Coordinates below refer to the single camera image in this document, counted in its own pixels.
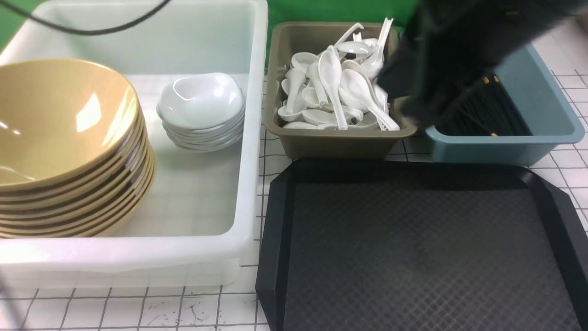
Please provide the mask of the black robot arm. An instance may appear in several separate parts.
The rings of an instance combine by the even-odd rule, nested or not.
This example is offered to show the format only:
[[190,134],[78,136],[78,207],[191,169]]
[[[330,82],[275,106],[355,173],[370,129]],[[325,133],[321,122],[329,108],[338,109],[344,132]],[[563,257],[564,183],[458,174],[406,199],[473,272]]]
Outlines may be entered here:
[[376,84],[409,97],[420,128],[447,120],[508,56],[587,8],[585,0],[421,0]]

